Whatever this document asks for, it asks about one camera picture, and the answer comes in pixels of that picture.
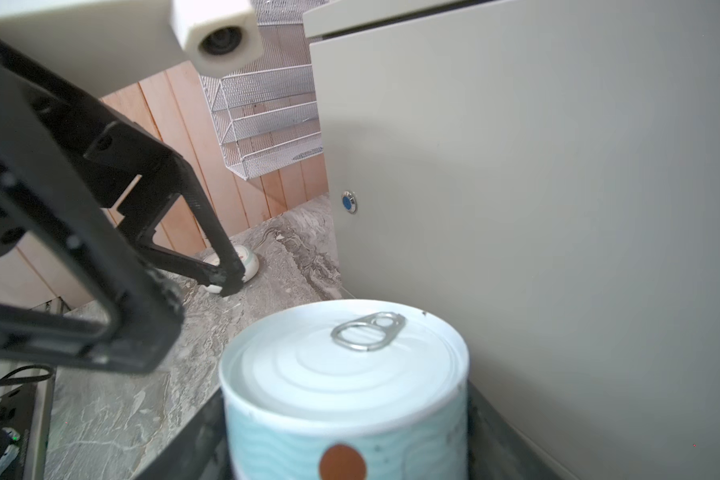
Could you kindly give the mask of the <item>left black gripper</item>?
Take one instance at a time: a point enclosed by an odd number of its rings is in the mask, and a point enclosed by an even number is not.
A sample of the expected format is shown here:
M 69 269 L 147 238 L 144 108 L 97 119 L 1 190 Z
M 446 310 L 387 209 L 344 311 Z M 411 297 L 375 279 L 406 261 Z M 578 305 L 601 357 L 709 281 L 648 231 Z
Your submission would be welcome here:
M 103 208 L 119 212 L 118 233 L 43 123 L 57 102 L 22 77 L 38 69 L 0 40 L 0 258 L 34 234 L 108 318 L 97 323 L 0 304 L 0 358 L 149 373 L 177 340 L 183 308 L 172 282 L 137 253 L 221 296 L 243 288 L 245 266 L 191 164 L 125 121 L 100 128 L 83 154 L 89 188 Z M 210 244 L 216 264 L 157 243 L 157 228 L 176 212 L 192 216 L 188 224 Z

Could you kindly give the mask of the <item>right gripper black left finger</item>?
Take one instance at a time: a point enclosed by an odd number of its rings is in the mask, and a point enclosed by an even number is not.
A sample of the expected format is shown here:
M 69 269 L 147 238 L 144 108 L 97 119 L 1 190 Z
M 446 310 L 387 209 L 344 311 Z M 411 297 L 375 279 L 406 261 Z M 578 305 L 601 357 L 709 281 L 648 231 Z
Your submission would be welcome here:
M 220 389 L 135 479 L 231 479 L 224 401 Z

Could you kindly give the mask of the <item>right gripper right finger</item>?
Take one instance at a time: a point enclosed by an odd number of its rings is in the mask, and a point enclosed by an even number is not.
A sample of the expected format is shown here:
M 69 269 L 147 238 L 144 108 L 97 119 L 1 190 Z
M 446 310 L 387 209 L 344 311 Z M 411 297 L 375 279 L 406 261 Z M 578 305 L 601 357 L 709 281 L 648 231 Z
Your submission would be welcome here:
M 470 479 L 560 479 L 472 383 L 467 413 Z

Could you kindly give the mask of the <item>blue label pull-tab can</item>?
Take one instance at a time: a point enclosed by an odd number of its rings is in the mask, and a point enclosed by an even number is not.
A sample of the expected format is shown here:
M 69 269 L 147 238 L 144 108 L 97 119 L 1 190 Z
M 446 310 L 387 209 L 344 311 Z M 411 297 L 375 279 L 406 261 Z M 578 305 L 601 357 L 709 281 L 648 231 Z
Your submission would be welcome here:
M 219 363 L 238 479 L 465 479 L 468 347 L 377 300 L 306 304 L 237 334 Z

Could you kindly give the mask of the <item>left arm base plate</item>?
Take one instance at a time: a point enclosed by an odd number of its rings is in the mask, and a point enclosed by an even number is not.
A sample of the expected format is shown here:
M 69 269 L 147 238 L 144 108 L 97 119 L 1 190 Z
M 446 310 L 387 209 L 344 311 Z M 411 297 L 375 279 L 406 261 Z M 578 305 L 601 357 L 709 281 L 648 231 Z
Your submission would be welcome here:
M 0 479 L 44 477 L 55 376 L 41 364 L 0 376 Z

